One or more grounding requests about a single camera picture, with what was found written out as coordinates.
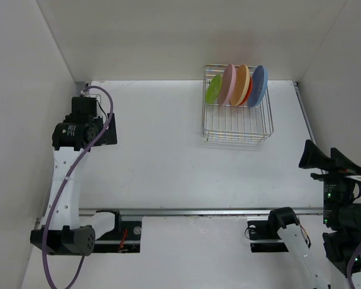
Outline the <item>blue plate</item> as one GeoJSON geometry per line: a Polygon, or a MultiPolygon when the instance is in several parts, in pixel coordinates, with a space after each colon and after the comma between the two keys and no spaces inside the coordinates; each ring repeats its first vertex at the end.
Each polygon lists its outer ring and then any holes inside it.
{"type": "Polygon", "coordinates": [[[249,107],[258,106],[263,100],[268,83],[268,72],[265,66],[259,65],[252,75],[253,87],[248,98],[249,107]]]}

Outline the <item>red-orange plate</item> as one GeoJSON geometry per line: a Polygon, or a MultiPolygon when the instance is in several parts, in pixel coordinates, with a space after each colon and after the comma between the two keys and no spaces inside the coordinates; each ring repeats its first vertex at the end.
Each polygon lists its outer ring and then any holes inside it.
{"type": "Polygon", "coordinates": [[[247,100],[248,100],[248,98],[249,98],[249,96],[251,94],[252,87],[253,87],[253,78],[252,78],[252,76],[250,76],[250,82],[249,82],[249,85],[248,85],[247,93],[246,93],[244,99],[242,100],[242,102],[240,103],[240,105],[244,105],[247,102],[247,100]]]}

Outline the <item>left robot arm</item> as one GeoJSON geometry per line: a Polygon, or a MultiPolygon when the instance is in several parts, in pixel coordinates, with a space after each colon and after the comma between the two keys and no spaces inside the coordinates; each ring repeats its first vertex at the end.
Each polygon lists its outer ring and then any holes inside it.
{"type": "Polygon", "coordinates": [[[42,225],[48,225],[48,255],[89,256],[95,247],[94,224],[81,225],[79,196],[88,153],[85,148],[117,144],[114,116],[101,111],[98,98],[72,98],[71,112],[52,134],[54,172],[42,225]]]}

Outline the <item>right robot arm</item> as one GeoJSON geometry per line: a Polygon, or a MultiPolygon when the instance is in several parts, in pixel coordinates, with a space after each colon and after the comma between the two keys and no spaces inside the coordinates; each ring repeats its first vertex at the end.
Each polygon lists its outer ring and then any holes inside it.
{"type": "Polygon", "coordinates": [[[323,183],[323,224],[332,230],[322,235],[331,277],[326,278],[309,250],[301,223],[290,207],[272,210],[267,231],[279,237],[304,276],[306,288],[361,288],[361,167],[336,148],[326,156],[311,140],[306,140],[301,169],[321,169],[311,173],[323,183]]]}

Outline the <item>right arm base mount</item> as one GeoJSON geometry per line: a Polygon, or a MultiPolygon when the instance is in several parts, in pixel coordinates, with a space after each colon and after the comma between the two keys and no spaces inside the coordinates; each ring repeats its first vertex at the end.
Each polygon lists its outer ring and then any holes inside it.
{"type": "Polygon", "coordinates": [[[252,253],[292,252],[298,247],[302,255],[310,254],[311,240],[295,217],[250,220],[245,231],[252,253]]]}

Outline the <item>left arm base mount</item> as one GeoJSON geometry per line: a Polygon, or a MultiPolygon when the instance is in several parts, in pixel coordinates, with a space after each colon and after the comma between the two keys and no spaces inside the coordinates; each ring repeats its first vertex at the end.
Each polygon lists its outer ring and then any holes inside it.
{"type": "Polygon", "coordinates": [[[84,221],[95,232],[93,253],[140,253],[142,220],[100,211],[84,221]]]}

